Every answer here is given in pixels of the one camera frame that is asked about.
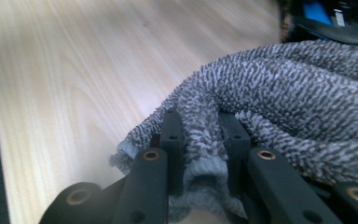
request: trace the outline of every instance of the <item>light wood surface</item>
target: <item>light wood surface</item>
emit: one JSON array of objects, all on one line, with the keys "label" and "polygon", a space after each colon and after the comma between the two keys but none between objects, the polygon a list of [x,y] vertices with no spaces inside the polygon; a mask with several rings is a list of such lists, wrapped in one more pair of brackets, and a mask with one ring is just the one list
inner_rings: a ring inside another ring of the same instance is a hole
[{"label": "light wood surface", "polygon": [[[0,148],[11,223],[80,181],[203,64],[279,42],[275,0],[0,0]],[[196,211],[183,223],[218,223]]]}]

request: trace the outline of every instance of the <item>blue object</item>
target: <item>blue object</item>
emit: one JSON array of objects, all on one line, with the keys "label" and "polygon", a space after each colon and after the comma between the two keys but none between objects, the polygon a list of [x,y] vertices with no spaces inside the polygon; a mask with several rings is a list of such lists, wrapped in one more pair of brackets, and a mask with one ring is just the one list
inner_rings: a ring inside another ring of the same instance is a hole
[{"label": "blue object", "polygon": [[320,21],[328,25],[333,25],[326,12],[324,11],[323,6],[318,1],[303,3],[303,9],[306,18]]}]

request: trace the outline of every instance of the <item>wood grain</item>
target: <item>wood grain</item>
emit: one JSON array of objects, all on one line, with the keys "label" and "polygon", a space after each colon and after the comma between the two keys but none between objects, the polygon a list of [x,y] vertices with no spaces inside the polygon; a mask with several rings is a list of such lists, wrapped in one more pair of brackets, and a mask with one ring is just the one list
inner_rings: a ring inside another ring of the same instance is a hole
[{"label": "wood grain", "polygon": [[277,18],[275,0],[0,0],[11,223],[38,222],[77,182],[119,180],[108,158],[127,132],[201,65],[278,43]]}]

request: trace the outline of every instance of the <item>knitted fabric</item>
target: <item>knitted fabric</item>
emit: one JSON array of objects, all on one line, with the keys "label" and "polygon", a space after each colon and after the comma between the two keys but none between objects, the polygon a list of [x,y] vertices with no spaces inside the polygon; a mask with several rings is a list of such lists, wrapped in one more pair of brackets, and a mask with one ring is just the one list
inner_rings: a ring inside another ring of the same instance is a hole
[{"label": "knitted fabric", "polygon": [[303,176],[358,182],[358,47],[304,41],[242,51],[201,67],[117,146],[111,164],[127,174],[138,151],[176,107],[186,138],[185,193],[170,196],[170,221],[191,207],[245,211],[227,188],[218,112],[233,113],[262,147],[280,151]]}]

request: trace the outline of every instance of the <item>gray towel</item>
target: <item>gray towel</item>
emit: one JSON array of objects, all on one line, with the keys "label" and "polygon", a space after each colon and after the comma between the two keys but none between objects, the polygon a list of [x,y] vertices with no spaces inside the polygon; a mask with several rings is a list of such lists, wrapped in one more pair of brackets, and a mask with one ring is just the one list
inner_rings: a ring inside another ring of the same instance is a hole
[{"label": "gray towel", "polygon": [[[280,151],[303,176],[358,182],[358,47],[304,41],[234,53],[202,66],[117,146],[111,164],[127,174],[135,154],[176,106],[186,137],[185,193],[169,199],[170,221],[191,207],[228,222],[245,217],[227,188],[227,151],[218,112],[233,113],[261,146]],[[214,175],[215,182],[200,176]]]}]

